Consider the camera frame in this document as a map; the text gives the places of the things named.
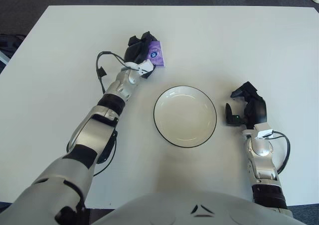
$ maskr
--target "white table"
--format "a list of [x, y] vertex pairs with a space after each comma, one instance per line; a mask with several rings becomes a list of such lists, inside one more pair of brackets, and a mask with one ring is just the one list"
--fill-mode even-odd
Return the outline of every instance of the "white table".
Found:
[[[318, 203], [318, 29], [313, 8], [50, 6], [0, 75], [0, 201], [13, 202], [65, 153], [102, 96], [98, 52], [123, 55], [129, 37], [150, 30], [162, 42], [166, 67], [142, 80], [125, 107], [115, 159], [94, 178], [87, 207], [117, 208], [172, 189], [250, 200], [242, 128], [226, 126], [224, 116], [227, 102], [243, 113], [243, 103], [229, 96], [246, 81], [265, 99], [269, 124], [291, 141], [280, 174], [287, 204]], [[111, 56], [100, 65], [107, 87], [121, 66]], [[197, 87], [215, 104], [215, 133], [200, 147], [175, 147], [156, 130], [155, 101], [176, 85]], [[279, 166], [285, 141], [274, 147]]]

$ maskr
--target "wire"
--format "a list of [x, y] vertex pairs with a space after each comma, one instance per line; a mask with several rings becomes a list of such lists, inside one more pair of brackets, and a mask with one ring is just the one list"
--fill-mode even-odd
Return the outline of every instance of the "wire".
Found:
[[99, 59], [102, 55], [113, 55], [124, 67], [126, 67], [127, 69], [131, 69], [131, 70], [134, 70], [134, 71], [138, 71], [138, 69], [134, 69], [134, 68], [131, 68], [131, 67], [128, 67], [124, 64], [124, 59], [122, 57], [120, 57], [119, 55], [113, 53], [113, 52], [110, 52], [110, 51], [102, 51], [98, 54], [97, 58], [96, 58], [96, 63], [95, 63], [95, 67], [96, 67], [96, 74], [98, 75], [98, 79], [100, 81], [100, 84], [101, 84], [101, 87], [102, 87], [102, 92], [103, 94], [105, 93], [105, 88], [104, 88], [104, 85], [102, 83], [102, 77], [100, 76], [99, 74]]
[[109, 165], [111, 164], [113, 158], [114, 158], [114, 155], [115, 155], [115, 151], [116, 151], [116, 145], [117, 145], [117, 142], [116, 142], [116, 138], [115, 138], [115, 144], [114, 144], [114, 152], [113, 152], [113, 155], [112, 155], [112, 158], [110, 160], [110, 162], [99, 172], [97, 172], [96, 174], [93, 175], [93, 177], [99, 175], [100, 173], [102, 173], [104, 170], [106, 170], [107, 167], [109, 167]]
[[274, 137], [274, 138], [265, 138], [265, 139], [278, 139], [278, 138], [285, 138], [286, 139], [286, 142], [287, 142], [287, 154], [286, 154], [286, 157], [285, 157], [285, 159], [284, 159], [284, 161], [283, 161], [283, 164], [280, 166], [280, 168], [277, 170], [277, 173], [278, 174], [280, 174], [283, 170], [284, 170], [284, 168], [285, 168], [285, 166], [287, 165], [287, 162], [288, 162], [288, 160], [289, 160], [289, 156], [290, 156], [290, 141], [289, 141], [289, 139], [287, 138], [287, 136], [285, 136], [283, 133], [281, 133], [281, 132], [278, 132], [278, 131], [273, 131], [273, 133], [272, 134], [280, 134], [281, 136], [278, 136], [278, 137]]

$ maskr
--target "purple package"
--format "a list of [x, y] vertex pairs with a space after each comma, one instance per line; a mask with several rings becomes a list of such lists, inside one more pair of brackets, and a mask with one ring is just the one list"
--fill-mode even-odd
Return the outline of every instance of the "purple package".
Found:
[[147, 59], [149, 59], [156, 66], [164, 66], [164, 58], [159, 41], [150, 42]]

